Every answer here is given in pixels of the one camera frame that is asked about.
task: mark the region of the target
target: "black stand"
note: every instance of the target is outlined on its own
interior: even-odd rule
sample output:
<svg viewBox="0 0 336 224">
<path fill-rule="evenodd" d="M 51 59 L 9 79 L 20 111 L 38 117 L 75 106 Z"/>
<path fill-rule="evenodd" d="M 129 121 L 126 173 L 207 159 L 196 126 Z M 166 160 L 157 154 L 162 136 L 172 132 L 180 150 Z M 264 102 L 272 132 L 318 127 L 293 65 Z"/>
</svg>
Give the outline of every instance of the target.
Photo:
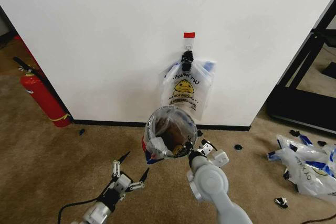
<svg viewBox="0 0 336 224">
<path fill-rule="evenodd" d="M 324 43 L 336 47 L 336 30 L 327 29 L 335 14 L 336 0 L 311 31 L 295 60 L 269 95 L 267 113 L 271 117 L 336 134 L 336 98 L 296 89 Z M 297 70 L 291 84 L 286 87 Z"/>
</svg>

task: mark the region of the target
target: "red tape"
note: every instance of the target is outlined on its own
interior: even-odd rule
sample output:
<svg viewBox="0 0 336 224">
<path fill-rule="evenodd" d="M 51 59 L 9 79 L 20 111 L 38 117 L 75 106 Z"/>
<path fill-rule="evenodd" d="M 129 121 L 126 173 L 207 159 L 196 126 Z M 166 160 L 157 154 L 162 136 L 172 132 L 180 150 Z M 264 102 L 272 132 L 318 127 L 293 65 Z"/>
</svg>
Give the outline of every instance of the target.
<svg viewBox="0 0 336 224">
<path fill-rule="evenodd" d="M 189 39 L 193 39 L 195 38 L 195 32 L 193 33 L 183 33 L 183 38 L 186 39 L 186 38 L 189 38 Z"/>
</svg>

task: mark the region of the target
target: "black baseboard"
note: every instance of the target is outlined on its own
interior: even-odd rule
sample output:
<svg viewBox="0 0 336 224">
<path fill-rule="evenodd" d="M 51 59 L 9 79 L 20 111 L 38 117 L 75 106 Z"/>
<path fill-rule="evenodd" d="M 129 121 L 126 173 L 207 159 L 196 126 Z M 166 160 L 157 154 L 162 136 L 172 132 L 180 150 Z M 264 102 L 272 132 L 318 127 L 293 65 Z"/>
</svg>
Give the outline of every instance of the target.
<svg viewBox="0 0 336 224">
<path fill-rule="evenodd" d="M 145 127 L 146 125 L 146 123 L 136 123 L 136 122 L 114 122 L 114 121 L 94 121 L 94 120 L 73 120 L 73 122 L 75 124 L 127 126 L 127 127 Z M 198 124 L 197 128 L 200 130 L 249 131 L 251 126 Z"/>
</svg>

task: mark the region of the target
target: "red fire extinguisher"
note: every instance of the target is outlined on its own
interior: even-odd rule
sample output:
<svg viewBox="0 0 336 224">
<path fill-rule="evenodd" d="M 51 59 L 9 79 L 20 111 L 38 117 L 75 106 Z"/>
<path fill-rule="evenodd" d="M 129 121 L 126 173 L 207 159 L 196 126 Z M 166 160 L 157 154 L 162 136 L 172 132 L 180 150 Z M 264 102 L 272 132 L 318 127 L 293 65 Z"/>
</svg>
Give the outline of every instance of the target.
<svg viewBox="0 0 336 224">
<path fill-rule="evenodd" d="M 13 60 L 27 71 L 26 75 L 21 77 L 21 84 L 53 121 L 54 125 L 57 127 L 69 125 L 71 123 L 70 115 L 60 105 L 61 101 L 56 99 L 58 95 L 44 73 L 39 69 L 33 69 L 17 57 L 14 57 Z"/>
<path fill-rule="evenodd" d="M 69 114 L 59 105 L 54 96 L 50 93 L 43 82 L 33 73 L 27 72 L 21 77 L 21 84 L 27 92 L 40 105 L 50 120 L 57 127 L 65 127 L 71 123 Z"/>
</svg>

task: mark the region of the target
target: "fire extinguisher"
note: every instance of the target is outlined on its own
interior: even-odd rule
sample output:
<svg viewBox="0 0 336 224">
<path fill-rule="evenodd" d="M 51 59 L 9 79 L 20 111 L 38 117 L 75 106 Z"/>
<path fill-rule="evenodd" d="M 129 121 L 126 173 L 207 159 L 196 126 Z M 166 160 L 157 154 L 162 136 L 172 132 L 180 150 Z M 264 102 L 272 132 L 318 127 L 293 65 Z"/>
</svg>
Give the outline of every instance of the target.
<svg viewBox="0 0 336 224">
<path fill-rule="evenodd" d="M 22 68 L 27 70 L 27 73 L 21 77 L 21 84 L 26 88 L 26 91 L 34 98 L 41 109 L 47 114 L 50 120 L 57 127 L 65 127 L 71 123 L 70 115 L 60 106 L 58 101 L 44 84 L 43 77 L 38 77 L 38 72 L 20 59 L 14 57 Z"/>
</svg>

